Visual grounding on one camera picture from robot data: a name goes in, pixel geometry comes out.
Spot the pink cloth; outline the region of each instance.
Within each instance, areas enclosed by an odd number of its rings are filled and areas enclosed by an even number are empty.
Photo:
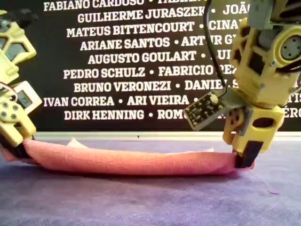
[[[119,175],[208,175],[236,171],[235,153],[144,153],[91,149],[25,140],[27,153],[35,163],[49,170],[70,173]],[[7,151],[8,161],[14,161]]]

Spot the black cable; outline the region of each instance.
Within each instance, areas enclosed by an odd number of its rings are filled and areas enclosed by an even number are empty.
[[[205,40],[207,42],[208,50],[209,50],[210,56],[211,56],[212,61],[213,61],[213,65],[214,65],[215,70],[216,70],[216,75],[221,80],[222,86],[224,87],[224,93],[221,95],[221,96],[223,96],[227,92],[227,85],[226,85],[225,80],[223,78],[223,73],[222,73],[221,67],[220,67],[219,63],[217,62],[217,57],[216,57],[216,54],[215,54],[215,50],[213,48],[213,44],[211,42],[211,35],[210,35],[210,31],[209,31],[209,10],[210,10],[210,7],[211,7],[211,3],[212,3],[212,0],[207,0],[207,2],[205,4],[205,9],[204,9]]]
[[[292,62],[284,67],[280,67],[276,69],[276,72],[278,73],[298,73],[301,72],[301,60],[297,60],[295,62]]]

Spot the white edge strip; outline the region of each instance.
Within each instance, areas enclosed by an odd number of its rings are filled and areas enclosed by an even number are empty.
[[[37,132],[37,140],[222,140],[222,132]],[[277,141],[301,141],[301,132],[278,132]]]

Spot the screw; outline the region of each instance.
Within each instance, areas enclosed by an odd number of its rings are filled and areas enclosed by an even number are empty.
[[[276,60],[273,60],[273,62],[270,63],[270,66],[274,66],[274,65],[276,65]]]

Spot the mounting hole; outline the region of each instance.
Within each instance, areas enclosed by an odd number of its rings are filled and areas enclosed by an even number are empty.
[[[254,120],[253,126],[257,128],[270,128],[274,123],[275,121],[271,118],[259,118]]]

